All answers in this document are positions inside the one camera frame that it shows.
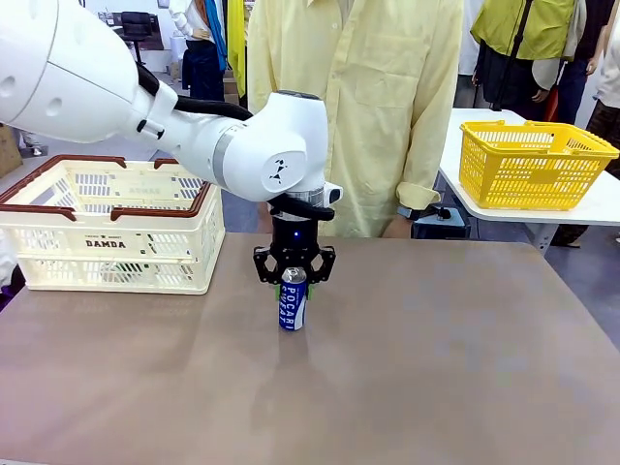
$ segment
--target white table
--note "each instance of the white table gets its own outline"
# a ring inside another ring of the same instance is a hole
[[[486,221],[526,224],[532,243],[543,255],[561,224],[620,227],[620,181],[607,172],[601,174],[581,203],[570,211],[487,209],[477,206],[458,180],[463,142],[460,125],[465,121],[500,119],[509,124],[523,124],[525,121],[512,111],[505,110],[498,113],[490,109],[455,108],[452,111],[440,172],[471,215]]]

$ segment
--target robot arm logo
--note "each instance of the robot arm logo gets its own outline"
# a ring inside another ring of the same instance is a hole
[[[276,160],[275,163],[278,166],[278,171],[272,176],[270,176],[269,179],[276,179],[278,181],[278,184],[282,184],[282,177],[280,176],[280,173],[286,168],[288,168],[288,166],[284,164],[284,160]]]

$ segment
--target yellow plastic basket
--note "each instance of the yellow plastic basket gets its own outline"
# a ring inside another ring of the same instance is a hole
[[[484,121],[461,129],[459,179],[482,208],[574,208],[619,153],[568,124]]]

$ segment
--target table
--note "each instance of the table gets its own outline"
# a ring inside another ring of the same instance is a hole
[[[0,457],[618,463],[620,355],[529,245],[334,239],[284,333],[267,241],[227,235],[207,296],[22,293],[0,314]]]
[[[460,125],[465,121],[497,121],[500,119],[506,120],[509,124],[522,124],[525,121],[512,111],[506,110],[501,114],[490,109],[456,108],[452,111],[440,172],[471,215],[486,221],[525,223],[532,233],[532,243],[543,255],[561,224],[620,227],[620,203],[617,201],[620,199],[620,181],[606,171],[597,179],[581,203],[570,211],[478,207],[458,180],[463,142]]]

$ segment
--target can lid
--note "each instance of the can lid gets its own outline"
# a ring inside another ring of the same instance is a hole
[[[306,271],[301,267],[287,268],[282,275],[282,281],[287,284],[302,284],[308,279]]]

